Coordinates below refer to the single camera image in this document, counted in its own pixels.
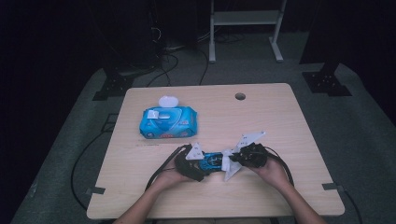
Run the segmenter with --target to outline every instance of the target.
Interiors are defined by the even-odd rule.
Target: wet wipes package
[[[140,133],[147,139],[191,137],[197,133],[197,112],[189,106],[152,107],[143,113]]]

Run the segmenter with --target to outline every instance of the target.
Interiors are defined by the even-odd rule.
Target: cable on floor
[[[344,189],[343,186],[339,185],[338,183],[334,182],[334,184],[337,186],[337,190],[339,192],[344,192],[345,195],[348,197],[348,199],[352,203],[353,207],[355,208],[356,215],[358,216],[359,223],[362,224],[363,220],[361,219],[361,211],[359,210],[359,207],[356,205],[355,201],[350,196],[349,192],[346,189]]]
[[[151,83],[153,83],[157,78],[159,78],[159,77],[161,77],[161,76],[163,76],[163,75],[166,75],[166,76],[167,76],[168,85],[171,85],[171,84],[170,84],[170,78],[169,78],[169,76],[168,76],[168,72],[172,71],[174,68],[177,67],[177,65],[178,65],[178,58],[177,58],[175,55],[172,55],[172,54],[164,54],[163,56],[170,56],[170,57],[174,58],[174,59],[176,60],[175,65],[173,65],[173,66],[172,66],[171,68],[169,68],[168,70],[164,70],[163,67],[161,66],[161,69],[163,70],[163,72],[160,73],[159,75],[157,75],[156,77],[152,78],[151,81],[146,85],[146,87],[149,87],[149,86],[151,85]]]
[[[199,86],[201,86],[202,85],[202,81],[204,80],[204,77],[206,75],[207,68],[209,66],[209,59],[207,58],[207,55],[204,53],[203,50],[199,49],[199,51],[201,51],[204,54],[204,56],[205,56],[205,70],[204,70],[204,73],[202,74],[201,80],[199,81],[199,84],[198,84]]]
[[[114,129],[115,124],[112,124],[113,122],[110,122],[110,121],[108,121],[108,120],[109,120],[110,116],[114,116],[114,115],[118,115],[118,114],[109,114],[109,115],[107,116],[107,120],[106,120],[105,124],[102,126],[101,132],[100,132],[98,135],[96,135],[96,136],[91,140],[91,142],[88,143],[88,145],[85,146],[85,147],[82,149],[82,151],[79,153],[78,158],[76,159],[76,161],[75,161],[75,163],[74,163],[74,165],[73,165],[72,173],[71,173],[71,175],[70,175],[70,187],[71,187],[71,190],[72,190],[72,193],[73,193],[73,197],[75,198],[75,200],[78,202],[78,204],[79,204],[84,210],[87,210],[88,207],[78,198],[78,196],[77,196],[77,194],[76,194],[76,190],[75,190],[75,188],[74,188],[74,174],[75,174],[75,171],[76,171],[76,167],[77,167],[77,165],[78,165],[79,160],[80,160],[81,157],[84,155],[84,153],[87,151],[87,149],[90,147],[90,145],[92,145],[92,143],[94,143],[100,136],[102,136],[102,134],[104,134],[104,133],[112,133],[112,130]]]

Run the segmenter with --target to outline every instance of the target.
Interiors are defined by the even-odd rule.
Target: gray carpet
[[[360,209],[363,222],[394,223],[394,125],[364,89],[359,77],[342,64],[336,70],[336,76],[352,96],[329,97],[309,90],[302,72],[318,71],[322,64],[299,64],[307,33],[280,34],[278,44],[285,59],[283,63],[276,62],[268,36],[251,34],[232,44],[217,44],[217,62],[208,66],[202,85],[289,83],[333,180],[348,190]],[[207,43],[201,44],[199,49],[207,55]],[[178,65],[168,72],[170,85],[198,85],[206,66],[204,54],[200,50],[184,49],[173,55],[178,58]],[[170,68],[175,62],[175,58],[165,56],[163,68]],[[161,72],[158,69],[138,77],[133,86],[145,87]],[[84,147],[101,133],[108,114],[120,111],[122,97],[92,100],[105,79],[103,70],[92,75],[12,223],[101,222],[89,220],[74,199],[70,175]],[[166,76],[161,76],[150,86],[166,85]],[[89,189],[95,185],[110,137],[111,133],[102,133],[86,148],[76,166],[74,187],[85,206],[89,203]],[[345,193],[340,192],[340,195],[346,212],[340,217],[325,217],[326,220],[329,223],[358,223],[351,201]],[[291,217],[282,217],[279,221],[293,223]]]

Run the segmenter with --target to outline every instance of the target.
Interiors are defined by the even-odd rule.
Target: white plastic part
[[[229,156],[233,155],[233,149],[225,149],[221,153],[223,154],[221,170],[225,171],[224,181],[227,181],[241,169],[242,165],[237,161],[230,160]]]
[[[260,133],[244,133],[242,134],[242,138],[239,140],[238,144],[236,144],[236,151],[239,152],[241,147],[247,147],[248,145],[254,143],[257,139],[263,137],[265,135],[265,131]]]
[[[248,145],[254,143],[257,139],[263,137],[265,132],[260,133],[245,133],[242,134],[242,138],[239,140],[233,149],[225,149],[221,153],[223,154],[221,161],[221,170],[225,171],[224,181],[229,180],[233,175],[238,172],[242,165],[237,161],[231,161],[230,157],[233,153],[238,153],[241,147],[247,147]]]
[[[175,96],[163,96],[158,101],[161,107],[176,107],[178,105],[178,99]]]
[[[196,161],[202,160],[204,158],[204,153],[198,143],[195,143],[189,154],[186,156],[186,161]]]
[[[148,119],[157,119],[160,116],[160,112],[156,110],[149,110],[148,111]]]

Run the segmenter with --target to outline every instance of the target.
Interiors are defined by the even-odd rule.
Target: hole in table
[[[235,99],[237,99],[237,100],[245,100],[246,98],[247,98],[246,95],[244,93],[242,93],[242,92],[238,92],[235,95]]]

